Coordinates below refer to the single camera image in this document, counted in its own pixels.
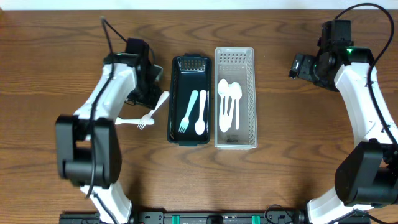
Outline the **white fork diagonal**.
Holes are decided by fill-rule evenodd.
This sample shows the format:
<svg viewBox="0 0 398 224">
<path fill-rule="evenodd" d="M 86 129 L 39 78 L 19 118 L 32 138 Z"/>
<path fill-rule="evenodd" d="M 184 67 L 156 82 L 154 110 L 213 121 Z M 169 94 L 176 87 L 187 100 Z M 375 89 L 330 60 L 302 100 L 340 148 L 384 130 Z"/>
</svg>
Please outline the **white fork diagonal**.
<svg viewBox="0 0 398 224">
<path fill-rule="evenodd" d="M 170 93 L 168 91 L 164 91 L 153 110 L 150 110 L 147 114 L 145 114 L 141 119 L 137 127 L 139 129 L 143 129 L 147 122 L 152 118 L 152 115 L 160 108 L 160 106 L 164 103 L 164 101 L 169 97 Z"/>
</svg>

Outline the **white fork horizontal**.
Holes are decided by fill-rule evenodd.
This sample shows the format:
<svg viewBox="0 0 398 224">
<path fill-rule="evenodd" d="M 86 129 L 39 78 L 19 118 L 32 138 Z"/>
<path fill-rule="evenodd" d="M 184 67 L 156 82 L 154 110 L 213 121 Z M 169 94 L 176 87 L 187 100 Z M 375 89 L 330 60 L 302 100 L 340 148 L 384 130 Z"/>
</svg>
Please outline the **white fork horizontal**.
<svg viewBox="0 0 398 224">
<path fill-rule="evenodd" d="M 117 117 L 115 120 L 115 125 L 119 124 L 139 124 L 141 122 L 140 119 L 122 119 L 120 117 Z M 155 123 L 154 119 L 150 119 L 146 125 L 153 125 Z"/>
</svg>

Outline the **mint green plastic fork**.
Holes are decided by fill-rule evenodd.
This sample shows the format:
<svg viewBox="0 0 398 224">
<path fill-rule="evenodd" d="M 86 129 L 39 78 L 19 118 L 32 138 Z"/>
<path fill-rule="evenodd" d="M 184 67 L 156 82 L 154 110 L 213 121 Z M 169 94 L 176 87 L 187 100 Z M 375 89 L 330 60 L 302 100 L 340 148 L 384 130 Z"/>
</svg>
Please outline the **mint green plastic fork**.
<svg viewBox="0 0 398 224">
<path fill-rule="evenodd" d="M 183 117 L 183 119 L 180 122 L 180 127 L 178 129 L 178 131 L 180 133 L 184 133 L 187 130 L 187 128 L 188 128 L 189 116 L 190 116 L 190 113 L 192 112 L 192 108 L 193 108 L 193 106 L 194 106 L 194 104 L 195 104 L 195 102 L 197 100 L 197 97 L 198 97 L 198 91 L 197 90 L 193 90 L 191 95 L 190 95 L 190 99 L 189 99 L 189 102 L 188 102 L 188 106 L 187 106 L 187 110 L 186 110 L 185 116 Z"/>
</svg>

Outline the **white spoon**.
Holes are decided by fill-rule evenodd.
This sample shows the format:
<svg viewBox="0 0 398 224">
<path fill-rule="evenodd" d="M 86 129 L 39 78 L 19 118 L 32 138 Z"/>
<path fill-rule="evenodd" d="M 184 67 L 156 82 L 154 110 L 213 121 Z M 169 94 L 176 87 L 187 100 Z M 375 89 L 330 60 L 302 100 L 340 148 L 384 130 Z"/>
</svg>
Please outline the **white spoon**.
<svg viewBox="0 0 398 224">
<path fill-rule="evenodd" d="M 218 83 L 218 94 L 220 95 L 221 100 L 225 96 L 229 96 L 229 84 L 225 79 L 221 79 Z"/>
<path fill-rule="evenodd" d="M 206 90 L 201 90 L 200 91 L 200 99 L 199 99 L 199 117 L 195 123 L 195 132 L 197 135 L 202 135 L 205 130 L 205 122 L 203 119 L 203 114 L 204 114 L 204 110 L 205 110 L 206 98 L 207 98 Z"/>
<path fill-rule="evenodd" d="M 236 98 L 236 82 L 232 82 L 232 84 L 229 85 L 229 97 L 231 98 L 231 105 L 229 108 L 229 113 L 228 113 L 228 118 L 227 118 L 227 127 L 231 127 L 231 122 L 232 122 L 232 117 L 233 117 L 233 111 L 234 111 L 234 101 Z"/>
<path fill-rule="evenodd" d="M 236 121 L 235 121 L 235 127 L 236 130 L 239 129 L 239 100 L 242 97 L 242 89 L 241 85 L 238 82 L 233 82 L 233 94 L 234 94 L 234 99 L 236 100 Z"/>
</svg>

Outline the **white spoon bowl down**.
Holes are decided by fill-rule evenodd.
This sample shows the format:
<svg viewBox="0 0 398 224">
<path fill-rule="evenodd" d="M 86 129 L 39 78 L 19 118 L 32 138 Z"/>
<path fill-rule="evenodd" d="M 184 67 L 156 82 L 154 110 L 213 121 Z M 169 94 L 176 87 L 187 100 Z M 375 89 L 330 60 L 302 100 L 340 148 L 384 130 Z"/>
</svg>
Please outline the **white spoon bowl down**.
<svg viewBox="0 0 398 224">
<path fill-rule="evenodd" d="M 225 133 L 229 129 L 229 114 L 228 114 L 229 96 L 223 97 L 220 103 L 219 110 L 219 127 L 221 132 Z"/>
</svg>

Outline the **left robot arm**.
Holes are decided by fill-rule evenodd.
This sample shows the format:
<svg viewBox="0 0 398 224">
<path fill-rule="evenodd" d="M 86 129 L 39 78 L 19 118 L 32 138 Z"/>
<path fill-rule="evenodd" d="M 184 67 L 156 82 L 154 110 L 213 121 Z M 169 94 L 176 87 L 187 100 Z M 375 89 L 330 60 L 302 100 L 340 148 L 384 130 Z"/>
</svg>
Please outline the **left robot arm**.
<svg viewBox="0 0 398 224">
<path fill-rule="evenodd" d="M 156 82 L 163 68 L 149 60 L 150 46 L 142 39 L 126 40 L 124 52 L 110 52 L 88 100 L 73 115 L 60 115 L 55 123 L 59 176 L 91 199 L 94 213 L 60 215 L 60 223 L 138 223 L 119 175 L 122 155 L 116 120 L 125 102 L 155 111 L 168 97 Z"/>
</svg>

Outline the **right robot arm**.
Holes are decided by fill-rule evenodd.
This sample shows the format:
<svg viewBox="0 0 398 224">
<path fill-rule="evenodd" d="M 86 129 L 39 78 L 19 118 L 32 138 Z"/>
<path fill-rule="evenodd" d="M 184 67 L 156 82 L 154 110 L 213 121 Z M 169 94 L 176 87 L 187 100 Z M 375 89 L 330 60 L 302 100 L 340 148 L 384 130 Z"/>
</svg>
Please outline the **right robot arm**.
<svg viewBox="0 0 398 224">
<path fill-rule="evenodd" d="M 356 47 L 349 20 L 322 25 L 316 56 L 297 54 L 289 77 L 341 94 L 354 149 L 335 172 L 334 186 L 306 206 L 308 223 L 365 220 L 363 211 L 397 203 L 397 126 L 377 83 L 371 50 Z"/>
</svg>

